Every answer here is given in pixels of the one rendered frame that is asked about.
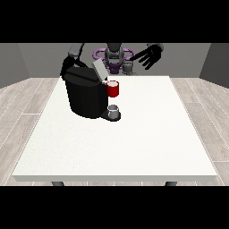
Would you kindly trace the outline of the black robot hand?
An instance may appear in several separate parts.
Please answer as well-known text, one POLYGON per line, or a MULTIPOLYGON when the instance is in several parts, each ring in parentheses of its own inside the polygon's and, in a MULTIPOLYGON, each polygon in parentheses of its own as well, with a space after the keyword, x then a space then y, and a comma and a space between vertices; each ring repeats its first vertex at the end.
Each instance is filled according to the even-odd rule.
POLYGON ((131 61, 139 60, 142 66, 149 70, 161 58, 162 50, 159 46, 151 45, 148 48, 140 51, 138 54, 130 58, 131 61))
POLYGON ((66 74, 66 71, 69 68, 73 67, 74 65, 77 65, 79 67, 86 67, 87 66, 79 58, 74 58, 74 57, 71 57, 71 56, 67 56, 63 61, 63 65, 62 65, 62 69, 61 69, 60 75, 64 76, 66 74))

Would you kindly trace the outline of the black coffee machine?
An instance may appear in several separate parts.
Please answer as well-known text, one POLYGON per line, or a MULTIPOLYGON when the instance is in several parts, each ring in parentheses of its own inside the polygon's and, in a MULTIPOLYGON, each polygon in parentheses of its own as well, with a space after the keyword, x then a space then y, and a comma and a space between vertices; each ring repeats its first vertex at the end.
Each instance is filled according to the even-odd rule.
POLYGON ((82 117, 104 118, 110 122, 121 119, 121 113, 115 119, 108 117, 108 99, 105 79, 101 81, 93 68, 71 67, 63 76, 71 110, 82 117))

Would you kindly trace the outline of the small grey coffee pod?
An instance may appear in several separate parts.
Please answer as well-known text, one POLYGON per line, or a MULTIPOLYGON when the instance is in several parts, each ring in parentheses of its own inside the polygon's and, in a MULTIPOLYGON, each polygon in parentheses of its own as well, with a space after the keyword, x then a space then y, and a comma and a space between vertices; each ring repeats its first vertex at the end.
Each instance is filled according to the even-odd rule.
POLYGON ((131 74, 132 68, 133 68, 133 62, 127 61, 123 63, 123 73, 131 74))

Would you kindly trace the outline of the small grey cup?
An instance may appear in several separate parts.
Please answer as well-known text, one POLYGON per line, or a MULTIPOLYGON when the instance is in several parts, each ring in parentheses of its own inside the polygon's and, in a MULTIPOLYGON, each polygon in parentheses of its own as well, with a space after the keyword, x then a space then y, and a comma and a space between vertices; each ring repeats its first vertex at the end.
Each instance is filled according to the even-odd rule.
POLYGON ((115 119, 118 117, 119 115, 119 108, 117 105, 110 105, 107 108, 107 112, 108 112, 108 117, 111 119, 115 119))

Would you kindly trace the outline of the red pod holder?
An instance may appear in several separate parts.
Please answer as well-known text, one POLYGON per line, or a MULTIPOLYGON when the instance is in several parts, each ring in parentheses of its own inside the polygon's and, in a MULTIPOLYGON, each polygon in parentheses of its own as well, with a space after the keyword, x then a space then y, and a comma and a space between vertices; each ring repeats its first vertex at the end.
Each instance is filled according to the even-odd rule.
POLYGON ((119 82, 108 81, 106 83, 107 95, 111 98, 115 98, 119 95, 119 82))

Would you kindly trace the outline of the pale grey machine lid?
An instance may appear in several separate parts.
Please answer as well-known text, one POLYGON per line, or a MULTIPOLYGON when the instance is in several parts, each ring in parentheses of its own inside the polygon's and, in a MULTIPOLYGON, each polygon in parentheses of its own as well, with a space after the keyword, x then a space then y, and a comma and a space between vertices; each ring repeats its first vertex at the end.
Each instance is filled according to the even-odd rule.
POLYGON ((108 77, 109 73, 107 72, 101 59, 97 59, 91 65, 101 81, 104 81, 108 77))

